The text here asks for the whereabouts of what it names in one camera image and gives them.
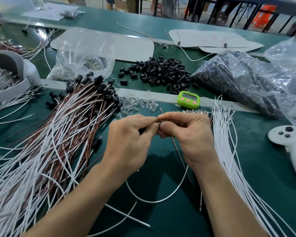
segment tile floor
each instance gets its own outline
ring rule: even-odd
[[[187,4],[188,0],[179,0],[179,13],[178,13],[178,9],[176,10],[176,15],[174,17],[174,19],[178,19],[178,20],[183,20],[184,19],[184,10],[185,10],[185,7],[186,7],[186,4]],[[106,6],[106,1],[105,0],[86,0],[86,4],[87,6],[89,7],[95,7],[95,8],[104,8],[106,9],[107,6]],[[146,0],[143,0],[143,7],[142,7],[142,15],[153,15],[153,12],[150,11],[150,6],[151,6],[151,2],[150,1],[146,1]],[[199,20],[199,23],[207,23],[208,19],[209,19],[209,16],[212,12],[214,8],[214,4],[210,4],[209,5],[209,8],[206,12],[203,12],[202,15],[201,15],[201,18]],[[232,12],[232,14],[229,16],[229,20],[227,21],[227,23],[225,24],[225,26],[229,26],[230,23],[231,23],[231,20],[233,19],[234,17],[234,14],[235,12],[237,11],[237,8],[236,7],[234,9],[234,11]],[[249,10],[249,16],[252,12],[253,8],[251,8]],[[159,17],[163,17],[160,13],[159,10],[157,10],[157,16]],[[190,16],[189,18],[187,18],[186,21],[190,21],[192,18],[192,16]],[[238,21],[238,18],[240,18],[240,16],[236,17],[236,20],[233,24],[233,28],[239,28],[239,29],[242,29],[243,26],[245,25],[247,19],[244,18],[243,20],[241,20],[237,25],[237,21]],[[279,17],[276,19],[276,21],[273,23],[273,25],[270,27],[269,29],[269,33],[278,33],[279,30],[281,29],[281,27],[284,25],[284,23],[288,20],[289,16],[288,15],[279,15]],[[291,27],[291,25],[296,22],[296,17],[293,17],[291,19],[291,21],[288,23],[288,25],[283,29],[283,31],[281,32],[282,35],[285,35],[286,32],[289,30],[289,28]],[[250,25],[250,27],[248,28],[248,30],[251,30],[251,31],[259,31],[261,32],[263,28],[255,28],[253,24]]]

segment hand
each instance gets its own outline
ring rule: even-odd
[[[207,164],[219,164],[214,147],[213,133],[207,115],[183,112],[166,112],[158,116],[162,122],[158,135],[175,137],[180,142],[187,164],[195,172]]]
[[[101,163],[113,170],[120,185],[146,161],[151,139],[159,129],[157,121],[157,117],[137,114],[110,124],[108,142]],[[145,127],[145,131],[140,135],[138,130]]]

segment plastic stool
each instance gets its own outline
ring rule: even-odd
[[[155,2],[156,2],[156,0],[152,0],[152,2],[151,2],[151,5],[150,5],[150,11],[151,12],[154,12],[155,11]],[[157,10],[160,10],[161,11],[161,14],[162,14],[162,3],[158,3],[157,4]]]
[[[270,11],[270,12],[274,12],[275,9],[276,9],[276,6],[271,6],[271,5],[264,5],[264,7],[262,7],[262,10]],[[270,16],[271,16],[270,13],[259,12],[255,16],[251,24],[255,23],[254,27],[261,28],[261,26],[263,27],[266,24],[268,24]]]

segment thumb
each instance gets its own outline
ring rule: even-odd
[[[182,131],[182,127],[177,126],[171,121],[165,121],[160,124],[160,130],[169,136],[173,136],[179,140],[180,132]]]
[[[159,130],[158,123],[152,123],[146,128],[146,130],[140,135],[140,139],[148,139],[149,141],[157,134]]]

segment forearm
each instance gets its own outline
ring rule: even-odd
[[[101,209],[119,187],[99,163],[85,179],[23,237],[86,237]]]
[[[267,237],[219,163],[196,171],[215,237]]]

